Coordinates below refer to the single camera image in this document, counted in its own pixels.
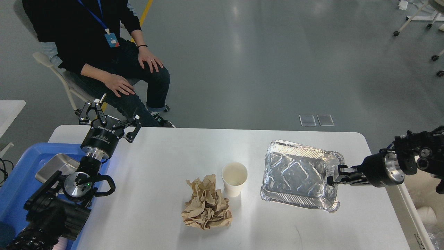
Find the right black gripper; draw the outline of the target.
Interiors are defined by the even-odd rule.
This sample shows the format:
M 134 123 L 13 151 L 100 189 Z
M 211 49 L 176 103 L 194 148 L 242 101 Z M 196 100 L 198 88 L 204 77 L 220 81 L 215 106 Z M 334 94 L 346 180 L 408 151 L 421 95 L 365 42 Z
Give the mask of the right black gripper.
M 367 156 L 357 168 L 356 166 L 338 165 L 338 174 L 350 175 L 340 175 L 336 179 L 333 176 L 327 177 L 327 184 L 352 186 L 371 184 L 375 187 L 384 187 L 402 184 L 405 178 L 394 152 L 380 152 Z

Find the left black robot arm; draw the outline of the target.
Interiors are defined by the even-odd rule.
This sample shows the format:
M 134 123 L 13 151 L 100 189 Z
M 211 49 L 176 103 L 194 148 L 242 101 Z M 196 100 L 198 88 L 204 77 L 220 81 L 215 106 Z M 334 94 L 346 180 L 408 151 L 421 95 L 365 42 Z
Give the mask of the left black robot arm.
M 121 138 L 133 142 L 142 127 L 138 109 L 132 118 L 105 115 L 101 99 L 86 101 L 77 111 L 80 125 L 90 129 L 80 148 L 85 153 L 72 173 L 55 170 L 24 204 L 28 225 L 5 247 L 7 250 L 51 250 L 60 237 L 76 240 L 90 216 L 95 197 L 115 192 L 112 177 L 99 173 Z

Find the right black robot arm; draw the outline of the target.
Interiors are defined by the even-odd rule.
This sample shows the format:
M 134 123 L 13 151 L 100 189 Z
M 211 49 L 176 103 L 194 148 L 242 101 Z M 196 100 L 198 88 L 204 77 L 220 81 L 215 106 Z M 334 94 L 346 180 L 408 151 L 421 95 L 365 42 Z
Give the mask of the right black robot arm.
M 406 176 L 415 175 L 421 170 L 440 179 L 435 190 L 443 194 L 443 130 L 443 126 L 430 132 L 413 133 L 408 130 L 406 135 L 396 136 L 387 148 L 367 156 L 358 166 L 339 164 L 327 182 L 330 185 L 372 185 L 381 188 L 402 184 Z

